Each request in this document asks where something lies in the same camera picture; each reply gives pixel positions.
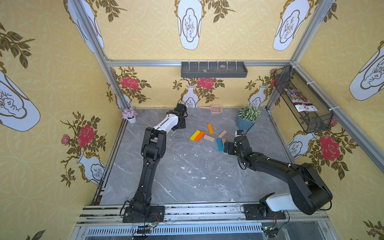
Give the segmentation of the yellow wooden block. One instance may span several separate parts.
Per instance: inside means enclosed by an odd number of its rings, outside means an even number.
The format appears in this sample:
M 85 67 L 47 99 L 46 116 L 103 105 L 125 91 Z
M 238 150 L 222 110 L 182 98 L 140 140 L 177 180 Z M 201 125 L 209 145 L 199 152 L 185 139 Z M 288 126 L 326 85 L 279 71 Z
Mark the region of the yellow wooden block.
M 196 139 L 196 137 L 200 134 L 200 132 L 201 132 L 201 131 L 196 130 L 196 131 L 192 134 L 192 136 L 190 137 L 190 140 L 191 140 L 191 141 L 194 141 L 194 140 Z

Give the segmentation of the orange wooden block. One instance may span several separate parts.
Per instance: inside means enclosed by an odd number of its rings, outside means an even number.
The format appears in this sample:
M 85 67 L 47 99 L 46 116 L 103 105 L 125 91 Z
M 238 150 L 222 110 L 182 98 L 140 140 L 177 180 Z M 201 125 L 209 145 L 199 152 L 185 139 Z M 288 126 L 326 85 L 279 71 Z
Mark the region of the orange wooden block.
M 207 124 L 207 126 L 208 126 L 208 130 L 209 130 L 209 134 L 213 135 L 214 134 L 214 130 L 213 130 L 212 124 Z

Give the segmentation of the teal wooden block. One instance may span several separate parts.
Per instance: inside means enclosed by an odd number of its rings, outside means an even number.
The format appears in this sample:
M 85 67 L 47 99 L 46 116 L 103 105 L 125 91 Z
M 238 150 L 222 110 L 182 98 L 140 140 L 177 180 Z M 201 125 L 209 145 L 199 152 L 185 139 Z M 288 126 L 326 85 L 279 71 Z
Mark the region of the teal wooden block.
M 218 138 L 218 139 L 216 139 L 216 142 L 217 142 L 219 151 L 223 152 L 224 151 L 224 145 L 223 145 L 222 139 Z

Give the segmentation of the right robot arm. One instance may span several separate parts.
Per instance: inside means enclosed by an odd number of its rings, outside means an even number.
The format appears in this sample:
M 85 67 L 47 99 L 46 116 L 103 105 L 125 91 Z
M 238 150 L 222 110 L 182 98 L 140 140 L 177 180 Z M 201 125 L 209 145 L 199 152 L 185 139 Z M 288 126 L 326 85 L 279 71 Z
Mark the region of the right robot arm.
M 271 175 L 288 185 L 288 193 L 272 193 L 260 199 L 266 213 L 291 210 L 312 215 L 332 208 L 333 195 L 311 164 L 289 164 L 254 152 L 246 136 L 236 136 L 233 142 L 224 143 L 224 152 L 236 156 L 242 169 Z

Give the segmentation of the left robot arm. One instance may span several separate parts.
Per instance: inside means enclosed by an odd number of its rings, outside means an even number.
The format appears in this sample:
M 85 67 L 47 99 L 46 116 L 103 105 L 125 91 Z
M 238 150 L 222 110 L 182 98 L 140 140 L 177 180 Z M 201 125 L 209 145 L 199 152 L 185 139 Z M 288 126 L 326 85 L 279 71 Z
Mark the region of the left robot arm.
M 166 152 L 167 134 L 171 130 L 185 129 L 187 116 L 187 107 L 178 103 L 159 124 L 146 128 L 141 147 L 143 169 L 138 189 L 130 201 L 131 213 L 146 218 L 150 215 L 153 181 L 156 168 Z

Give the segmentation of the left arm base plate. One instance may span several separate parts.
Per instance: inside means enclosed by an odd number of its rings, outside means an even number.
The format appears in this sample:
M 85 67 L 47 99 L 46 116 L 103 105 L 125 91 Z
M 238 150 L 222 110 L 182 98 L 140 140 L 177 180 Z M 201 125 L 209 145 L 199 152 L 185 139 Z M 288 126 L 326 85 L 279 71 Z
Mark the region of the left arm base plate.
M 161 223 L 165 217 L 165 206 L 149 206 L 143 212 L 126 207 L 123 215 L 123 223 Z

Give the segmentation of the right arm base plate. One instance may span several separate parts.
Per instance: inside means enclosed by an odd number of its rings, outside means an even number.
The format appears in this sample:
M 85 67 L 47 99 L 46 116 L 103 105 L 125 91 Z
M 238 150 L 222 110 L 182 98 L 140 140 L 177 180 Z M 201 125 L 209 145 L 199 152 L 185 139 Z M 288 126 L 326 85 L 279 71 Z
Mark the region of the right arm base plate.
M 241 205 L 240 211 L 245 215 L 246 220 L 285 220 L 286 215 L 282 211 L 273 212 L 267 206 L 262 204 L 245 204 Z

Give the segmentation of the red-orange wooden block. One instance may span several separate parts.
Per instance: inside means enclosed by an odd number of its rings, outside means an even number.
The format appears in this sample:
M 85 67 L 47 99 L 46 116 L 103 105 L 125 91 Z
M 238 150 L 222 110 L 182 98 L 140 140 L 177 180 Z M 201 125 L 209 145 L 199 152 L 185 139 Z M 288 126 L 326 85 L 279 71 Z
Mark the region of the red-orange wooden block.
M 199 134 L 195 138 L 195 141 L 199 142 L 205 136 L 205 134 L 206 133 L 204 131 L 199 132 Z

